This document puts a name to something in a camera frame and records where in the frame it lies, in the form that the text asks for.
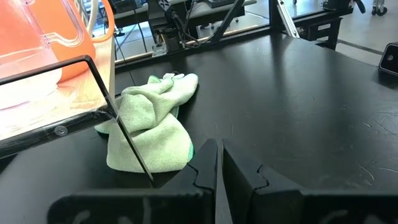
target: floor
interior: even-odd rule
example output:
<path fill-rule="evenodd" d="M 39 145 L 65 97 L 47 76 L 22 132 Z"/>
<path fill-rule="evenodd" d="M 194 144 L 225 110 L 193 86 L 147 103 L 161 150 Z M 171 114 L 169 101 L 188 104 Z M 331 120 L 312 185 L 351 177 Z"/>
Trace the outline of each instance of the floor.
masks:
<path fill-rule="evenodd" d="M 342 20 L 337 51 L 355 58 L 364 63 L 377 65 L 386 45 L 395 42 L 398 37 L 398 1 L 386 1 L 388 13 L 383 16 L 372 16 L 373 0 L 362 0 L 367 12 L 361 14 L 356 8 L 354 13 L 345 16 Z M 287 1 L 286 5 L 291 16 L 299 16 L 321 9 L 322 0 L 298 0 L 297 5 Z M 239 21 L 232 21 L 228 30 L 243 29 L 269 22 L 268 0 L 257 0 L 256 4 L 245 7 L 246 15 L 239 17 Z M 214 29 L 211 26 L 199 29 L 200 37 L 211 35 Z M 116 60 L 143 54 L 151 51 L 154 41 L 147 22 L 123 28 L 124 36 L 116 40 Z"/>

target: black table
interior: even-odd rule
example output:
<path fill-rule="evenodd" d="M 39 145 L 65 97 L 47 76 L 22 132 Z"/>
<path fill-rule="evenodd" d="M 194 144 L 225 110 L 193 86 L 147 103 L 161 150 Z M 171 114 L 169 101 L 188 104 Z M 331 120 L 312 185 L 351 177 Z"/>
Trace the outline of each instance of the black table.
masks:
<path fill-rule="evenodd" d="M 196 148 L 230 138 L 309 189 L 396 189 L 395 77 L 279 34 L 170 57 L 132 74 L 141 85 L 171 71 L 199 76 L 197 94 L 180 110 Z M 117 84 L 128 80 L 128 72 L 116 76 Z M 1 161 L 2 221 L 43 223 L 54 200 L 78 190 L 146 186 L 142 175 L 111 170 L 105 158 L 106 140 L 88 129 Z"/>

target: black tabletop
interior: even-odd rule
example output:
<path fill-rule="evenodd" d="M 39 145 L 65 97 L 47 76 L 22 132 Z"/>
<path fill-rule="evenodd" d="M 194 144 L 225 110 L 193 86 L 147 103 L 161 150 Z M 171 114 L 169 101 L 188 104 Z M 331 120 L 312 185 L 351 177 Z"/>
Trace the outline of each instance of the black tabletop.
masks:
<path fill-rule="evenodd" d="M 171 71 L 199 76 L 196 95 L 180 110 L 196 148 L 208 138 L 232 139 L 310 189 L 396 189 L 395 77 L 284 35 L 171 57 L 131 73 L 142 85 L 149 75 Z M 128 75 L 117 75 L 116 83 Z M 44 223 L 61 195 L 146 186 L 143 176 L 111 170 L 105 158 L 106 140 L 88 129 L 1 161 L 0 217 Z"/>

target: gray floor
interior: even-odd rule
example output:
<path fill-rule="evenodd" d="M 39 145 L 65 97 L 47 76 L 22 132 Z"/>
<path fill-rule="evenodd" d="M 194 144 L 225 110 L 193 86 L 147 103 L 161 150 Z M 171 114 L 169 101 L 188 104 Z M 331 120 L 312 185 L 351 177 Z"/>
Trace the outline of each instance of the gray floor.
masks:
<path fill-rule="evenodd" d="M 287 8 L 291 16 L 298 16 L 321 9 L 322 0 L 298 0 L 296 6 L 291 1 L 287 1 Z M 386 1 L 388 13 L 383 16 L 372 16 L 370 14 L 372 0 L 363 0 L 367 7 L 367 12 L 361 14 L 356 8 L 354 13 L 345 16 L 340 27 L 337 51 L 355 58 L 359 61 L 377 65 L 381 58 L 380 53 L 390 42 L 398 40 L 398 26 L 394 23 L 398 21 L 398 1 Z M 245 7 L 246 15 L 239 18 L 239 22 L 233 21 L 229 30 L 243 29 L 246 27 L 263 25 L 269 22 L 268 0 L 257 0 L 256 4 Z M 143 54 L 151 51 L 154 41 L 152 39 L 148 24 L 141 24 L 144 41 L 137 25 L 125 27 L 123 37 L 117 38 L 116 56 L 117 59 L 128 58 L 133 55 Z M 214 29 L 207 27 L 199 30 L 200 37 L 207 37 L 213 33 Z"/>

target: green microfiber towel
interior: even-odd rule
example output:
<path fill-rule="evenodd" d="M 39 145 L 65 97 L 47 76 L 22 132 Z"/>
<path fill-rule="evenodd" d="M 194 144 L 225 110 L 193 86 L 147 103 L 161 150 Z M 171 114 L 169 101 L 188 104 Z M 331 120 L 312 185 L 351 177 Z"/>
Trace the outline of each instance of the green microfiber towel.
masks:
<path fill-rule="evenodd" d="M 180 170 L 192 158 L 191 139 L 177 116 L 178 106 L 192 97 L 197 85 L 195 74 L 151 76 L 148 84 L 126 88 L 116 99 L 119 116 L 150 172 Z M 109 134 L 106 163 L 110 168 L 144 172 L 115 120 L 95 129 Z"/>

